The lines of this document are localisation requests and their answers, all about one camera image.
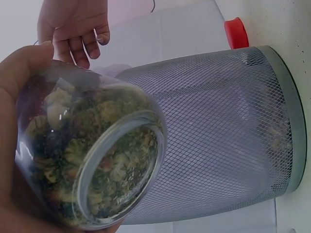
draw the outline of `fingernail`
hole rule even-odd
[[[52,43],[52,41],[50,40],[47,40],[47,41],[44,41],[42,44],[40,45],[43,45],[43,46],[47,46],[47,45],[50,45]]]
[[[97,36],[96,37],[96,40],[99,42],[99,43],[103,43],[104,42],[104,39],[100,36]]]

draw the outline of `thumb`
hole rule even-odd
[[[39,16],[39,20],[37,23],[37,36],[39,44],[45,42],[45,41],[53,41],[53,35],[54,35],[55,27],[49,24],[42,14]]]
[[[30,76],[51,63],[53,50],[51,42],[26,46],[0,63],[0,201],[8,201],[11,195],[17,142],[17,96]]]

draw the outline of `hand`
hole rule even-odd
[[[0,229],[2,233],[81,233],[52,224],[15,166],[17,114],[15,103],[26,81],[53,58],[51,42],[23,47],[0,63]],[[114,233],[120,223],[97,233]]]
[[[97,42],[106,45],[110,40],[107,0],[44,0],[37,30],[39,43],[53,40],[60,60],[89,68],[83,45],[97,59]]]

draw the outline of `metal rim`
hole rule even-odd
[[[307,130],[302,103],[293,77],[277,52],[269,46],[256,48],[263,53],[276,74],[288,107],[293,140],[293,166],[286,193],[291,193],[301,183],[307,159]]]

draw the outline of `jar rim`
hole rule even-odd
[[[157,116],[156,112],[145,110],[137,111],[135,113],[129,114],[112,126],[110,126],[94,143],[91,149],[88,151],[82,166],[79,168],[77,179],[73,185],[73,195],[76,196],[77,205],[79,211],[84,215],[84,217],[90,222],[93,230],[97,230],[103,227],[109,227],[119,221],[121,221],[134,207],[141,201],[145,194],[151,189],[153,183],[156,181],[157,175],[160,172],[161,165],[164,160],[164,154],[166,150],[166,140],[160,130],[160,128],[155,125],[152,119]],[[146,174],[142,178],[144,186],[138,191],[136,198],[128,204],[128,206],[118,212],[116,215],[108,218],[96,218],[89,210],[87,204],[89,186],[91,180],[100,164],[101,160],[105,157],[108,150],[125,134],[129,131],[144,126],[156,135],[157,140],[157,154],[153,157],[150,166],[147,169]]]

